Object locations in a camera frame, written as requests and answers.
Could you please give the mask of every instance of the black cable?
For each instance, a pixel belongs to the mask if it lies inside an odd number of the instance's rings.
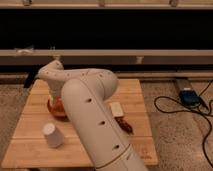
[[[201,91],[201,93],[199,94],[199,97],[201,97],[201,96],[207,91],[207,89],[210,87],[210,85],[211,85],[212,83],[213,83],[213,80],[211,80],[211,81],[208,83],[208,85]],[[178,105],[184,107],[185,110],[184,110],[184,109],[174,110],[174,111],[165,111],[165,110],[162,110],[162,109],[157,105],[157,101],[160,100],[160,99],[168,99],[168,100],[171,100],[171,101],[177,103]],[[207,139],[208,139],[208,137],[209,137],[209,135],[211,134],[212,129],[213,129],[213,128],[212,128],[213,126],[212,126],[212,124],[211,124],[211,121],[208,119],[208,117],[213,117],[213,115],[211,115],[211,114],[212,114],[212,104],[213,104],[213,99],[209,101],[209,103],[208,103],[208,110],[207,110],[208,112],[206,113],[206,112],[201,111],[201,109],[200,109],[201,103],[199,103],[199,104],[196,105],[196,106],[190,107],[190,106],[185,106],[185,105],[183,105],[181,102],[179,102],[178,100],[175,100],[175,99],[173,99],[173,98],[171,98],[171,97],[168,97],[168,96],[158,96],[158,97],[156,97],[156,98],[154,99],[154,105],[155,105],[156,109],[157,109],[158,111],[162,112],[162,113],[174,114],[174,113],[180,113],[180,112],[191,112],[191,113],[198,114],[198,115],[202,116],[202,117],[207,121],[209,129],[208,129],[206,135],[203,137],[203,140],[202,140],[202,150],[203,150],[203,154],[204,154],[206,160],[208,161],[209,165],[213,168],[213,162],[209,159],[209,156],[208,156],[208,154],[207,154],[207,152],[206,152],[206,146],[205,146],[206,141],[207,141]]]

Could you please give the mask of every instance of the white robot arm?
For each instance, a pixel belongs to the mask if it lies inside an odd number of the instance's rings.
[[[147,171],[112,113],[104,105],[117,88],[108,70],[63,70],[53,61],[39,71],[50,94],[61,96],[63,106],[97,171]]]

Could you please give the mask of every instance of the terrazzo floor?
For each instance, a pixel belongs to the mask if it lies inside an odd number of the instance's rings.
[[[0,163],[6,152],[8,142],[17,124],[20,113],[29,94],[20,84],[26,75],[5,77],[0,75]],[[193,81],[192,86],[199,93],[208,84],[207,81]],[[207,130],[207,124],[198,115],[187,112],[163,114],[158,112],[153,100],[160,95],[177,98],[173,81],[141,81],[145,104],[150,117],[153,138],[159,159],[157,166],[150,171],[211,171],[204,158],[201,142]],[[204,100],[213,99],[213,85],[203,95]],[[162,100],[159,106],[164,110],[182,109],[177,104]],[[208,139],[207,152],[213,161],[213,135]],[[71,169],[88,171],[91,169]]]

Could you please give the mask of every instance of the wooden table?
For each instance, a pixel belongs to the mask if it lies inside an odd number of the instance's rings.
[[[36,80],[27,99],[14,135],[10,141],[2,168],[92,167],[72,124],[57,120],[49,114],[47,84]],[[140,83],[136,79],[120,79],[116,93],[106,101],[120,102],[125,120],[132,125],[134,135],[128,136],[133,147],[147,165],[156,165],[157,156],[144,105]],[[49,148],[42,128],[52,122],[65,136],[65,142],[56,149]]]

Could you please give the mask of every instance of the white cup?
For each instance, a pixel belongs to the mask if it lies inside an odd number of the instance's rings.
[[[45,124],[42,132],[49,147],[56,148],[63,144],[64,136],[53,123]]]

